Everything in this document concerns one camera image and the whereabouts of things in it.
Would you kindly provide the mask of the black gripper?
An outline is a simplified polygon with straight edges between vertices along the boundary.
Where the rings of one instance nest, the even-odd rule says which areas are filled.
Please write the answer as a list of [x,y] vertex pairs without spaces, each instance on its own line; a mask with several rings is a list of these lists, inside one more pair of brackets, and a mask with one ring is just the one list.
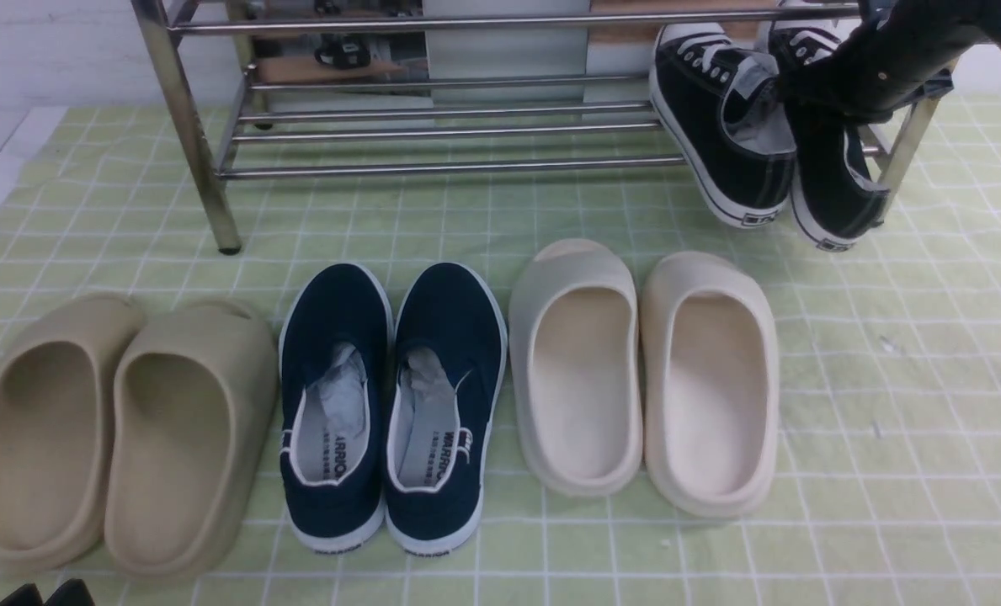
[[792,109],[854,124],[884,123],[900,108],[953,88],[946,69],[985,37],[992,1],[862,1],[859,26],[778,20],[777,91]]

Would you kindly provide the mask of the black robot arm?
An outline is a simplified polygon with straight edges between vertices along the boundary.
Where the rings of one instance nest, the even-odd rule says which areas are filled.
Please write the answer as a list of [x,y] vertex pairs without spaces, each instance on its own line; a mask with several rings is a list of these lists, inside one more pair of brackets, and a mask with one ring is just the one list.
[[1001,49],[1001,1],[861,1],[861,25],[827,58],[782,69],[782,100],[857,124],[953,88],[948,65],[974,45]]

